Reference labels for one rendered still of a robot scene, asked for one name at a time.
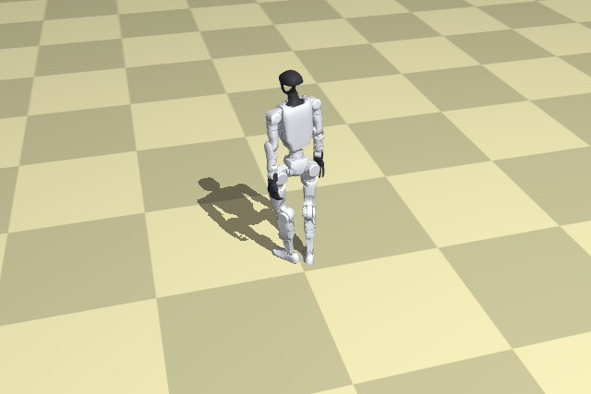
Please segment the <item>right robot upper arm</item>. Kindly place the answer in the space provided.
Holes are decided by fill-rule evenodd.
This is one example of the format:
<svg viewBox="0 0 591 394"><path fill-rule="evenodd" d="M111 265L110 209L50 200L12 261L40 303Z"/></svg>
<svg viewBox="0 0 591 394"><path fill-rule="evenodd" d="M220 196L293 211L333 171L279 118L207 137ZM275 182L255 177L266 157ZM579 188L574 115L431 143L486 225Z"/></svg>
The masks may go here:
<svg viewBox="0 0 591 394"><path fill-rule="evenodd" d="M322 127L322 114L321 114L321 100L314 97L308 96L313 107L313 136L320 134L323 131Z"/></svg>

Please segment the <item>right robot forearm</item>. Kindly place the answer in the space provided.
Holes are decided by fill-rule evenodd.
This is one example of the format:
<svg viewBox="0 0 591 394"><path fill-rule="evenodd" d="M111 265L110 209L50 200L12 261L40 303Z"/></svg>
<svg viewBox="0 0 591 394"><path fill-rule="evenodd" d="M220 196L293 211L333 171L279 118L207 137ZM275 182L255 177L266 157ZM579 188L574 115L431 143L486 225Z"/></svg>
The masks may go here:
<svg viewBox="0 0 591 394"><path fill-rule="evenodd" d="M322 131L320 134L313 136L313 144L314 144L314 156L316 158L321 158L321 152L323 149L323 139L324 139L324 132Z"/></svg>

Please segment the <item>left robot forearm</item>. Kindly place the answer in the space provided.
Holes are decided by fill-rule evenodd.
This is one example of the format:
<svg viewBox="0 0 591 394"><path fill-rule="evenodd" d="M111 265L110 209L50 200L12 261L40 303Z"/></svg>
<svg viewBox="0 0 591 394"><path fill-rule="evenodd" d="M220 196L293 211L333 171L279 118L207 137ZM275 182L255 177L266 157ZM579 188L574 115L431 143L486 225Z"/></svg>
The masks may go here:
<svg viewBox="0 0 591 394"><path fill-rule="evenodd" d="M266 142L264 144L264 148L265 148L265 152L266 152L266 158L267 158L267 177L271 180L273 180L273 174L277 173L277 158L278 158L278 154L276 152L273 152L272 150L272 146L269 142ZM278 173L277 173L278 175Z"/></svg>

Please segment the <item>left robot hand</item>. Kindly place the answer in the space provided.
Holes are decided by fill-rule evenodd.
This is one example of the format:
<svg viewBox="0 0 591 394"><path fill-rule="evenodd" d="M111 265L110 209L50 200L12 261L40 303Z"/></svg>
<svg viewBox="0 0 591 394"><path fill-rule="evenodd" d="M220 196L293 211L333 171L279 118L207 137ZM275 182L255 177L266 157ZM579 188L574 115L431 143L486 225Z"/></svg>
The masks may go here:
<svg viewBox="0 0 591 394"><path fill-rule="evenodd" d="M268 191L270 192L270 196L276 200L282 200L283 198L280 198L279 193L278 193L278 187L276 182L278 181L278 175L277 173L273 174L273 180L268 178Z"/></svg>

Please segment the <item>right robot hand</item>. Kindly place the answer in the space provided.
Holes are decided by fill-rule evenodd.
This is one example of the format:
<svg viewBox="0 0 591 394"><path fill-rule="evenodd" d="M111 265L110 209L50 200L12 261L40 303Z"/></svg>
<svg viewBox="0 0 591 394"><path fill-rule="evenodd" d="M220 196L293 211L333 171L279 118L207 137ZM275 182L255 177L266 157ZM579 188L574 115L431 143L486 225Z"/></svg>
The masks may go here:
<svg viewBox="0 0 591 394"><path fill-rule="evenodd" d="M319 178L321 175L321 167L322 167L322 177L323 177L324 176L324 162L322 160L323 159L323 151L321 152L321 158L316 158L314 156L314 153L313 153L313 158L314 158L313 160L320 166Z"/></svg>

